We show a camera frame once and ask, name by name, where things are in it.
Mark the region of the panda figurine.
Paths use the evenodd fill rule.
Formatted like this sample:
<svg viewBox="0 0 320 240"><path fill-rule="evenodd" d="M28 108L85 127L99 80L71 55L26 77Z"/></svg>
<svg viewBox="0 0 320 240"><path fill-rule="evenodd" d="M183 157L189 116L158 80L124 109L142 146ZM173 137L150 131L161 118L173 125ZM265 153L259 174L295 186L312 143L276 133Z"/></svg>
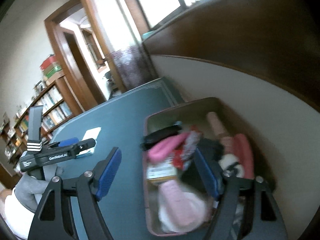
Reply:
<svg viewBox="0 0 320 240"><path fill-rule="evenodd" d="M225 154L218 161L221 168L225 170L235 170L235 174L238 178L244 178L245 171L244 167L240 164L239 158L233 154Z"/></svg>

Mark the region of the red snack wrapper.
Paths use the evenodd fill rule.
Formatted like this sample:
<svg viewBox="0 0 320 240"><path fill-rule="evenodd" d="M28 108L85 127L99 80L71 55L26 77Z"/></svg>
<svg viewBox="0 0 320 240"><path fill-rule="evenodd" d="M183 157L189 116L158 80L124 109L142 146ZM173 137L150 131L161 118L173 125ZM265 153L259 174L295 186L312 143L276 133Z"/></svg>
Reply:
<svg viewBox="0 0 320 240"><path fill-rule="evenodd" d="M186 171L191 164L193 153L195 152L203 133L197 126L193 125L190 128L189 135L185 141L174 150L174 158L172 164L175 168L181 171Z"/></svg>

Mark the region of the blue white medicine box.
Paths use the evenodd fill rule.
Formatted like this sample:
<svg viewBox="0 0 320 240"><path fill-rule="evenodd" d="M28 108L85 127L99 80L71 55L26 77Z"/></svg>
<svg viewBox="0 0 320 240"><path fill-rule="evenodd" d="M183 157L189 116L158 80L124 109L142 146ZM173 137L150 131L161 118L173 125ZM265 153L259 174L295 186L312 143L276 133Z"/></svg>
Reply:
<svg viewBox="0 0 320 240"><path fill-rule="evenodd" d="M76 159L84 158L84 157L89 157L94 154L95 151L95 146L86 150L81 151L77 156Z"/></svg>

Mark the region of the white notepad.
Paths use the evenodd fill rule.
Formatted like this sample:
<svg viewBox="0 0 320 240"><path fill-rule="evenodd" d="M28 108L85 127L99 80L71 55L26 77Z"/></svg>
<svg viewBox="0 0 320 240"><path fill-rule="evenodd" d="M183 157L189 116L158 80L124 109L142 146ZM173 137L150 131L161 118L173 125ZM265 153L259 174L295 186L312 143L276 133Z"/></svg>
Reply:
<svg viewBox="0 0 320 240"><path fill-rule="evenodd" d="M97 140L100 131L101 131L101 127L96 127L96 128L88 129L88 130L85 132L82 140L87 140L87 139Z"/></svg>

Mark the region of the wooden bookshelf with books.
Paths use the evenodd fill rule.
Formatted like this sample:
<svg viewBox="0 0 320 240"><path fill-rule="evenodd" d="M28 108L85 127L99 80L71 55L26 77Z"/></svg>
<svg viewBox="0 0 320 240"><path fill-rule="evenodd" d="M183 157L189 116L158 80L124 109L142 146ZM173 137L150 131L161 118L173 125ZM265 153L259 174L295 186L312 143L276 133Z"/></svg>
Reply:
<svg viewBox="0 0 320 240"><path fill-rule="evenodd" d="M53 139L56 129L82 113L80 103L77 101L67 78L63 76L56 79L36 96L13 125L10 124L10 120L6 116L3 117L1 139L5 146L1 154L1 157L4 158L2 164L8 163L16 166L22 153L27 150L28 129L31 123L29 110L37 106L42 108L40 132L43 145Z"/></svg>

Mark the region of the stacked boxes atop bookshelf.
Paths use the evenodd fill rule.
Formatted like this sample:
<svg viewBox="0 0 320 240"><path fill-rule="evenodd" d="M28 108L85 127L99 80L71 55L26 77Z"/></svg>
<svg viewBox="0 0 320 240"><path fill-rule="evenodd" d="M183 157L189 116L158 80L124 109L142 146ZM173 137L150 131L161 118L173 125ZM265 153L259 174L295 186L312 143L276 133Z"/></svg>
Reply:
<svg viewBox="0 0 320 240"><path fill-rule="evenodd" d="M43 75L44 83L47 86L65 75L61 64L54 54L49 55L49 57L43 61L43 63L40 65L40 69Z"/></svg>

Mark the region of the pink pouch in box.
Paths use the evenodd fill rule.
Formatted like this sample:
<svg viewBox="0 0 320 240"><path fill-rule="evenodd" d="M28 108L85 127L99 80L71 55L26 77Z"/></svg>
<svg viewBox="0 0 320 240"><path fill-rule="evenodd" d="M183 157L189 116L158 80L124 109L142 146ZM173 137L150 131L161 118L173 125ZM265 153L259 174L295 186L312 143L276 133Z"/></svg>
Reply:
<svg viewBox="0 0 320 240"><path fill-rule="evenodd" d="M158 187L158 218L165 233L188 233L208 222L212 200L176 180Z"/></svg>

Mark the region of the patterned curtain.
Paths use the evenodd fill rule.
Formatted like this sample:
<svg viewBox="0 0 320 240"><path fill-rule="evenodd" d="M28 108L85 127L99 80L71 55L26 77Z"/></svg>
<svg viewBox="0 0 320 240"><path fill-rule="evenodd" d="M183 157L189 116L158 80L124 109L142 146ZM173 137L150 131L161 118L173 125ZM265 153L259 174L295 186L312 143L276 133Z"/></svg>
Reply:
<svg viewBox="0 0 320 240"><path fill-rule="evenodd" d="M114 51L111 57L127 90L157 78L151 59L142 46L129 46Z"/></svg>

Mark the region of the red storage box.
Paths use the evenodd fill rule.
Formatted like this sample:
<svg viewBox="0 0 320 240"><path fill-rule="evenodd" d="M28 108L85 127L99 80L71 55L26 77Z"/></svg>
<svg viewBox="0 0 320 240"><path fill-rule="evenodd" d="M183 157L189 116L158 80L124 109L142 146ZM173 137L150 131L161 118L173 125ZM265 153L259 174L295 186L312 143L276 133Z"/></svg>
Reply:
<svg viewBox="0 0 320 240"><path fill-rule="evenodd" d="M157 132L161 128L166 128L176 121L180 121L185 125L195 124L200 126L204 132L207 141L213 140L213 130L207 120L207 114L214 112L219 118L226 122L230 129L236 130L240 126L240 118L228 109L218 98L204 98L191 102L185 102L177 106L165 109L145 120L144 133L150 135ZM276 179L273 175L270 166L268 165L264 155L258 148L251 152L254 159L254 172L257 176L264 179L262 187L258 187L258 183L252 183L248 179L244 179L243 185L239 188L239 193L244 191L260 190L267 191L269 194L270 203L275 202L271 196L276 189ZM204 186L206 193L210 199L223 200L223 192L227 187L227 177L223 175L222 168L218 166L218 162L213 158L217 156L214 152L209 155L203 147L199 146L195 150L195 157L192 165L197 170L198 178ZM160 220L156 217L159 211L159 205L156 203L156 187L147 181L147 176L143 177L144 181L144 197L145 197L145 214L148 231L158 237L173 237L179 236L178 232L166 233L161 229Z"/></svg>

